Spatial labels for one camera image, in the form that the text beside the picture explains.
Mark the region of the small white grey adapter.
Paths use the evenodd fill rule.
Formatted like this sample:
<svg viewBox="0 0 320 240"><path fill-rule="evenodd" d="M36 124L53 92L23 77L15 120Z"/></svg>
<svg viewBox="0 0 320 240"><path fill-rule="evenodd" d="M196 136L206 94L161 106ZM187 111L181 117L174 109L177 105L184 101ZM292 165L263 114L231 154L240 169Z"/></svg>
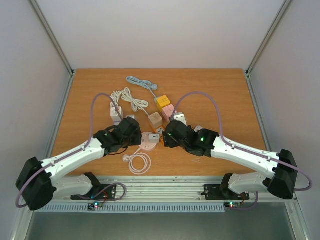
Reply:
<svg viewBox="0 0 320 240"><path fill-rule="evenodd" d="M160 134L158 134L158 133L149 134L148 139L149 139L150 143L158 144L160 142Z"/></svg>

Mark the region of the white cube socket with flower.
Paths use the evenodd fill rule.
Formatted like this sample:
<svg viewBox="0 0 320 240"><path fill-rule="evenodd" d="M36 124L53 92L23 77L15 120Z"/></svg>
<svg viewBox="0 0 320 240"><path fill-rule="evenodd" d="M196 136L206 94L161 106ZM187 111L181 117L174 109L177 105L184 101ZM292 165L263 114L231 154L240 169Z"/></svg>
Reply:
<svg viewBox="0 0 320 240"><path fill-rule="evenodd" d="M113 122L120 122L124 118L124 112L122 107L111 107L110 108L110 117Z"/></svg>

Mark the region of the beige cube socket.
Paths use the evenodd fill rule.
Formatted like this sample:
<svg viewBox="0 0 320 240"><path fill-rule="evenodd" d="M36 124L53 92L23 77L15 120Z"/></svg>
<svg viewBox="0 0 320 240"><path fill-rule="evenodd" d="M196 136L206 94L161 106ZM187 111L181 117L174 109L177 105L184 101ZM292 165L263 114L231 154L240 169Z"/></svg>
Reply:
<svg viewBox="0 0 320 240"><path fill-rule="evenodd" d="M149 123L153 129L158 129L163 125L163 118L158 112L154 112L148 116Z"/></svg>

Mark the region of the pink cube socket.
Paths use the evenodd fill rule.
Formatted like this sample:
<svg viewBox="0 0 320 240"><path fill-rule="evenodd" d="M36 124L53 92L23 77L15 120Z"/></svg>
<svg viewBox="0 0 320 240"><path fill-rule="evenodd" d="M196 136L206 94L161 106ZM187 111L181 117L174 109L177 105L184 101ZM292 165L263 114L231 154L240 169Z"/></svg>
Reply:
<svg viewBox="0 0 320 240"><path fill-rule="evenodd" d="M175 107L172 104L162 108L162 116L167 123L170 122L170 118L172 117L173 113L177 113L177 111L176 110L174 111L174 110L175 110Z"/></svg>

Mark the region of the white square plug adapter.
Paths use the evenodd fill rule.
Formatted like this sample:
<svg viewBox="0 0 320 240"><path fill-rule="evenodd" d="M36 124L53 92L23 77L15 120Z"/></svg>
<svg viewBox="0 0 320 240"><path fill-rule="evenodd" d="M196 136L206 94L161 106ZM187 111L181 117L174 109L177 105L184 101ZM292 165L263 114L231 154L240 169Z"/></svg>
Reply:
<svg viewBox="0 0 320 240"><path fill-rule="evenodd" d="M194 131L195 132L198 132L198 131L200 131L201 129L203 129L203 127L202 126L196 126L195 128L194 128Z"/></svg>

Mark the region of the yellow cube socket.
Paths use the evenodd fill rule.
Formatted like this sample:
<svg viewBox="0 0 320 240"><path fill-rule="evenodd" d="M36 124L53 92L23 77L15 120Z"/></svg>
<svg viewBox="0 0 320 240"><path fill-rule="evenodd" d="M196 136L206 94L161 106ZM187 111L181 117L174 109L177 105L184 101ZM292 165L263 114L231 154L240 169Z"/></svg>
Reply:
<svg viewBox="0 0 320 240"><path fill-rule="evenodd" d="M171 101L166 95L162 95L155 98L155 104L160 112L163 111L163 108L169 106Z"/></svg>

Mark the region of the orange power strip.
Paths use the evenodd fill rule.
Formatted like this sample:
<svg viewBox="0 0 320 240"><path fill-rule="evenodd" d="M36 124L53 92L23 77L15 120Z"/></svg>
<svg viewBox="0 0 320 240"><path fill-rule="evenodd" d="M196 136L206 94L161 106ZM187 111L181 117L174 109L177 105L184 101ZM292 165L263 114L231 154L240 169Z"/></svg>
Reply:
<svg viewBox="0 0 320 240"><path fill-rule="evenodd" d="M163 126L160 126L158 128L153 128L153 133L154 134L158 134L159 135L159 139L160 139L160 142L165 145L164 143L164 136L163 136L163 132L165 131L164 127Z"/></svg>

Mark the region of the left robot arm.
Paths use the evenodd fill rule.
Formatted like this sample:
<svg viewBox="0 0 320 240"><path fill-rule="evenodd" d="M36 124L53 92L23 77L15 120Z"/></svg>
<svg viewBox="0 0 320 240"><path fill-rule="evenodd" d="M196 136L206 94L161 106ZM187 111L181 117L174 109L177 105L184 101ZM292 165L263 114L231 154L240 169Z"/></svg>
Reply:
<svg viewBox="0 0 320 240"><path fill-rule="evenodd" d="M55 198L78 196L93 200L103 192L102 185L93 173L69 177L79 167L106 156L113 156L120 149L142 143L140 124L131 117L124 118L118 125L95 133L85 143L55 157L26 161L16 181L19 190L16 207L24 206L36 211Z"/></svg>

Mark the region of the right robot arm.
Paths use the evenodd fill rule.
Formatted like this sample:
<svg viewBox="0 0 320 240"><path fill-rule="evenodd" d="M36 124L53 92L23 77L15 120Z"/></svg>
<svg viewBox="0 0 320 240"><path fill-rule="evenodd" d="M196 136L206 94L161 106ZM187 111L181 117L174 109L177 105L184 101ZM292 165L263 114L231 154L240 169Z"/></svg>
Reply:
<svg viewBox="0 0 320 240"><path fill-rule="evenodd" d="M238 144L200 126L193 129L178 120L171 121L162 135L166 148L181 147L197 157L228 160L254 171L224 175L219 190L226 200L245 192L269 192L284 200L294 197L298 171L294 156L288 150L266 152Z"/></svg>

